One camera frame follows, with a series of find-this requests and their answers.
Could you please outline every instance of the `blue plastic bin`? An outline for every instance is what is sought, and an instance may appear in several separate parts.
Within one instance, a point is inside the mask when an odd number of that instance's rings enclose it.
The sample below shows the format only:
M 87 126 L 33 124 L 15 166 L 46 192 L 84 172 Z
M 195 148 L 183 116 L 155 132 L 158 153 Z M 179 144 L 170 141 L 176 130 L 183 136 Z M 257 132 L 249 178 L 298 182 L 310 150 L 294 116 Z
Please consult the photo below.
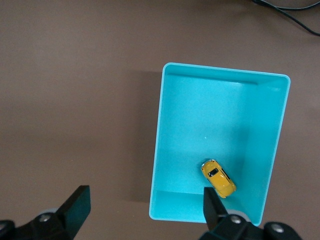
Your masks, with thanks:
M 290 87 L 282 74 L 168 63 L 162 84 L 149 215 L 205 223 L 205 159 L 237 186 L 229 210 L 262 220 Z

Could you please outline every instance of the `brown floor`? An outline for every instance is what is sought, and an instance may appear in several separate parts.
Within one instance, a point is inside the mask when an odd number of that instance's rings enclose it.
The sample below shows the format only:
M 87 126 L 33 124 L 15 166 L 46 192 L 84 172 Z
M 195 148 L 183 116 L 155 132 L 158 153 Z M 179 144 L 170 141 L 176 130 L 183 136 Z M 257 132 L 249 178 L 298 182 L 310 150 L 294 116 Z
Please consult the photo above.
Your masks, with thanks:
M 0 5 L 0 219 L 90 185 L 77 240 L 198 239 L 205 224 L 148 214 L 162 67 L 179 62 L 290 76 L 263 223 L 319 238 L 320 37 L 249 0 Z M 295 15 L 320 31 L 319 8 Z

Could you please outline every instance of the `bolt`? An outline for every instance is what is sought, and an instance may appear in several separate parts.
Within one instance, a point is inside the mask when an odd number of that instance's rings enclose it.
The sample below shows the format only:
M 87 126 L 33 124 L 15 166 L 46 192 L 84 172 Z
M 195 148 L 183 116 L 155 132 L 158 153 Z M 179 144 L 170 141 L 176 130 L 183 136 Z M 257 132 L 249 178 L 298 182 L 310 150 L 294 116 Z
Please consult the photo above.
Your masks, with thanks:
M 39 221 L 41 223 L 48 221 L 51 218 L 49 214 L 42 214 L 41 217 L 39 218 Z
M 236 216 L 236 215 L 232 215 L 232 216 L 231 216 L 231 221 L 234 222 L 235 224 L 241 223 L 240 217 L 238 217 L 238 216 Z
M 0 231 L 6 227 L 5 223 L 0 223 Z
M 282 226 L 280 226 L 279 224 L 272 224 L 271 225 L 272 229 L 275 230 L 277 233 L 283 233 L 285 230 Z

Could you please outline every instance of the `car windshield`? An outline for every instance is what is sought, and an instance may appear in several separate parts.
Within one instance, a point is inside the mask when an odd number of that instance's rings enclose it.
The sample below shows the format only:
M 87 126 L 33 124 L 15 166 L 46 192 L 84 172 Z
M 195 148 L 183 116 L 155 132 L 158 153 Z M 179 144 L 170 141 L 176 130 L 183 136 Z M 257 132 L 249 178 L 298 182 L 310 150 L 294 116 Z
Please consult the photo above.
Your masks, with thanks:
M 211 172 L 208 173 L 208 176 L 212 177 L 213 175 L 217 174 L 217 172 L 219 172 L 219 170 L 217 168 L 215 168 Z

